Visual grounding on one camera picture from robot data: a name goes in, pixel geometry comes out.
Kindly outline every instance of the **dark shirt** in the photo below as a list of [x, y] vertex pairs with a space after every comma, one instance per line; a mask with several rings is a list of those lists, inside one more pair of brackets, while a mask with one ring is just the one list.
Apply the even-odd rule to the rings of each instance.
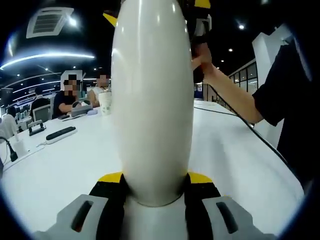
[[30, 116], [32, 120], [34, 119], [34, 110], [46, 105], [50, 105], [50, 100], [48, 98], [40, 97], [33, 101], [30, 109]]
[[318, 159], [312, 136], [313, 84], [292, 42], [280, 48], [265, 84], [253, 94], [256, 109], [268, 123], [276, 126], [284, 119], [277, 149], [303, 187], [315, 176]]
[[75, 101], [76, 98], [74, 96], [66, 96], [64, 91], [59, 91], [54, 97], [52, 118], [55, 119], [61, 115], [65, 115], [59, 109], [60, 104], [71, 105]]

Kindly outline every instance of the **recessed light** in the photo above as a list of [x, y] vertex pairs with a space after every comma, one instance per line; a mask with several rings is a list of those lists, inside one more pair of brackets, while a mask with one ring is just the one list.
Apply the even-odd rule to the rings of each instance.
[[74, 19], [71, 18], [71, 17], [70, 17], [70, 19], [69, 19], [69, 23], [70, 23], [71, 26], [74, 26], [74, 27], [77, 26], [77, 21], [74, 20]]

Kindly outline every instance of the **hand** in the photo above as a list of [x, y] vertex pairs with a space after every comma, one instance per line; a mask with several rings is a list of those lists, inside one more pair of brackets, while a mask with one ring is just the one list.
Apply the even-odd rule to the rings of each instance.
[[195, 49], [195, 52], [198, 57], [192, 60], [192, 66], [195, 66], [197, 64], [197, 68], [199, 65], [201, 65], [202, 71], [204, 73], [204, 80], [216, 78], [219, 74], [223, 74], [212, 64], [212, 56], [207, 43], [198, 45]]

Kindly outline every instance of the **cable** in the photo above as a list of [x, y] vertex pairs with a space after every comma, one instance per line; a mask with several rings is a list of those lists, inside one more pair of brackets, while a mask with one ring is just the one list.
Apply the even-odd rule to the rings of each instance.
[[5, 165], [5, 163], [6, 163], [7, 159], [8, 159], [8, 145], [7, 144], [5, 145], [5, 149], [6, 149], [6, 154], [5, 154], [5, 160], [3, 162], [3, 165]]
[[200, 109], [200, 110], [205, 110], [205, 111], [208, 111], [208, 112], [215, 112], [215, 113], [219, 113], [219, 114], [227, 114], [227, 115], [232, 115], [232, 116], [238, 117], [238, 116], [235, 115], [235, 114], [227, 113], [227, 112], [223, 112], [223, 111], [209, 110], [209, 109], [204, 109], [204, 108], [200, 108], [200, 107], [196, 107], [196, 106], [194, 106], [193, 108], [195, 108], [195, 109]]
[[23, 159], [25, 159], [25, 158], [27, 158], [27, 157], [39, 152], [40, 150], [42, 150], [44, 148], [45, 148], [45, 146], [43, 146], [43, 147], [41, 147], [41, 148], [39, 148], [39, 149], [29, 153], [29, 154], [26, 154], [23, 157], [19, 158], [18, 160], [14, 161], [12, 165], [8, 166], [6, 169], [3, 169], [3, 173], [6, 172], [7, 170], [9, 170], [10, 168], [12, 168], [14, 165], [20, 163]]
[[251, 127], [251, 126], [250, 126], [250, 123], [248, 123], [242, 116], [240, 116], [240, 114], [239, 114], [237, 111], [235, 111], [235, 110], [233, 109], [233, 107], [231, 107], [231, 106], [229, 105], [229, 103], [227, 103], [227, 102], [217, 93], [217, 91], [216, 91], [211, 85], [210, 85], [210, 87], [211, 87], [211, 89], [215, 92], [215, 94], [216, 94], [222, 101], [224, 101], [225, 104], [235, 113], [235, 115], [234, 115], [234, 114], [231, 114], [231, 113], [225, 113], [225, 112], [207, 110], [207, 109], [203, 109], [203, 108], [199, 108], [199, 109], [202, 109], [202, 110], [205, 110], [205, 111], [210, 111], [210, 112], [218, 112], [218, 113], [223, 113], [223, 114], [228, 114], [228, 115], [234, 115], [234, 116], [240, 118], [240, 119], [244, 122], [244, 124], [247, 125], [247, 127], [248, 127], [264, 144], [266, 144], [266, 145], [282, 160], [282, 162], [286, 165], [286, 167], [287, 167], [288, 169], [290, 169], [290, 171], [294, 174], [294, 171], [292, 171], [292, 169], [289, 167], [287, 160], [281, 155], [281, 153], [280, 153], [277, 149], [275, 149], [269, 142], [267, 142], [253, 127]]

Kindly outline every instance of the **ceiling air conditioner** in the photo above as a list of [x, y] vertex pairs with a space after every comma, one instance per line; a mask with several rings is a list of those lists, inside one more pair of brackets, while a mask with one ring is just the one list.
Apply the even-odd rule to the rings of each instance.
[[70, 7], [46, 7], [40, 9], [29, 21], [26, 38], [57, 36], [69, 21], [74, 9]]

